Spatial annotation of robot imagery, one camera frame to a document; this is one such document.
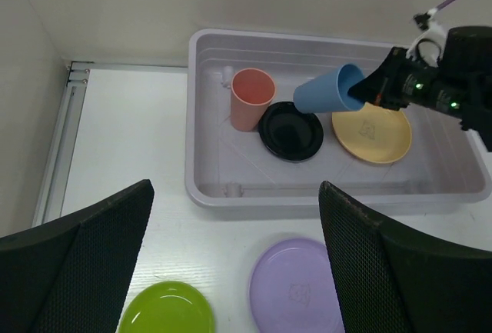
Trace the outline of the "purple plastic plate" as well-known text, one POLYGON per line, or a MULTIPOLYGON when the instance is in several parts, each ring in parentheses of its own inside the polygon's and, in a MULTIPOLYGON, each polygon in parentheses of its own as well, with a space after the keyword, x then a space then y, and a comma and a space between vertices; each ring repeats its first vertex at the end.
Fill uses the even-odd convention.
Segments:
POLYGON ((343 332, 326 246, 290 238, 267 249, 249 283, 259 332, 343 332))

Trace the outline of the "blue plastic cup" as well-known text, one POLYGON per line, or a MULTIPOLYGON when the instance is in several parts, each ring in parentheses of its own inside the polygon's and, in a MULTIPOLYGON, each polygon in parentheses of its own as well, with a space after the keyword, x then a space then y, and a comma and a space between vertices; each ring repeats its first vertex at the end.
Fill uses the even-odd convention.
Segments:
POLYGON ((363 80, 364 74, 356 65, 342 65, 296 87, 294 106, 302 113, 359 111, 364 103, 352 98, 348 91, 363 80))

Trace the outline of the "black plastic plate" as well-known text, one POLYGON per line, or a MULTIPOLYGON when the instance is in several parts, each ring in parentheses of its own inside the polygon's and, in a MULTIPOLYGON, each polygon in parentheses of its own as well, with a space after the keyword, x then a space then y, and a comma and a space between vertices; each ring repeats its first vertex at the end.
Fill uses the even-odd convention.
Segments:
POLYGON ((324 129, 318 117, 299 112, 293 102, 276 102, 269 106, 258 122, 258 133, 271 154, 288 162, 310 159, 324 140, 324 129))

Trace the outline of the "pink plastic cup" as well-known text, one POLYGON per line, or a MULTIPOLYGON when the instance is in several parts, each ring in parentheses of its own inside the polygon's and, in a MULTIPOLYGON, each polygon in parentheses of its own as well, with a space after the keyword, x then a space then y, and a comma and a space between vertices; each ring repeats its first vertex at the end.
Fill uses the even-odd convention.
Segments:
POLYGON ((237 72, 231 80, 231 125, 240 132, 253 130, 277 92, 274 79, 257 68, 237 72))

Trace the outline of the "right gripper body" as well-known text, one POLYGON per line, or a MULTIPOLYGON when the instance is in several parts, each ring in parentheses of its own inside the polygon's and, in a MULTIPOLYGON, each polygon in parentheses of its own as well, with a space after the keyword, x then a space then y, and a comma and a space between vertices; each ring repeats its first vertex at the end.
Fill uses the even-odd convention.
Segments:
POLYGON ((440 111, 438 102, 438 70, 406 57, 405 48, 393 47, 381 64, 378 82, 378 105, 399 110, 409 104, 440 111))

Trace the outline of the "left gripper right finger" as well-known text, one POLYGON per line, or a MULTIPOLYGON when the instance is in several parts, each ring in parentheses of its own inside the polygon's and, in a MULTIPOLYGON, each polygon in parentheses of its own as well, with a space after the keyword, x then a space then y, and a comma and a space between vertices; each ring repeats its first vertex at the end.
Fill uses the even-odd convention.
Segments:
POLYGON ((423 233, 332 185, 324 241, 347 332, 489 332, 491 253, 423 233))

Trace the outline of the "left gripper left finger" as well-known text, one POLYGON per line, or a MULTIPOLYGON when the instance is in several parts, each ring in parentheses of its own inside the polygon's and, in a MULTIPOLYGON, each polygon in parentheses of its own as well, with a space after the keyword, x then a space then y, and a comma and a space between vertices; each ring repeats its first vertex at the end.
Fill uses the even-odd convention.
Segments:
POLYGON ((141 180, 1 239, 3 332, 114 332, 154 200, 141 180))

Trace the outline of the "green plastic plate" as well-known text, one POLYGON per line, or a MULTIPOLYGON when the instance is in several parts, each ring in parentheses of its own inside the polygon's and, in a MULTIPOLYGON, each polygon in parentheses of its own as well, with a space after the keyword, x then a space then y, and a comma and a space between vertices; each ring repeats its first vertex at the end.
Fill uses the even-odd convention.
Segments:
POLYGON ((122 315, 120 332, 214 332, 214 312, 200 291, 163 281, 140 292, 122 315))

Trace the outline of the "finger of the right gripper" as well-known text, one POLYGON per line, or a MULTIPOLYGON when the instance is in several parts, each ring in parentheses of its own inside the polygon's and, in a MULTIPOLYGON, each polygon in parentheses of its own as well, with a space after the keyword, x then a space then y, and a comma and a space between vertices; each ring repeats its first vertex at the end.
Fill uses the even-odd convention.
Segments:
POLYGON ((372 105, 395 105, 391 94, 396 73, 396 62, 384 62, 378 69, 348 90, 348 95, 359 102, 372 105))

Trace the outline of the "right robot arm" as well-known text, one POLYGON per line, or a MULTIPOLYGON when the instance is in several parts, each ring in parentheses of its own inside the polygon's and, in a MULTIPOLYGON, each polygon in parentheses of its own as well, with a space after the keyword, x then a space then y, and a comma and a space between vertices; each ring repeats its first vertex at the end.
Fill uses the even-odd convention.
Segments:
POLYGON ((450 29, 437 65, 393 47, 376 71, 348 90, 359 102, 398 111, 409 104, 457 118, 491 151, 491 28, 450 29))

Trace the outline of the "orange plastic plate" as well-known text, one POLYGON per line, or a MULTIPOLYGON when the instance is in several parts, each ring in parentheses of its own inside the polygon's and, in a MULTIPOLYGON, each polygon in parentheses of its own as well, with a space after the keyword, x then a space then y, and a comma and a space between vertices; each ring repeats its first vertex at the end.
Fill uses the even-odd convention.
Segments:
POLYGON ((402 111, 367 103, 357 112, 335 112, 331 120, 341 146, 371 164, 392 164, 411 148, 412 127, 402 111))

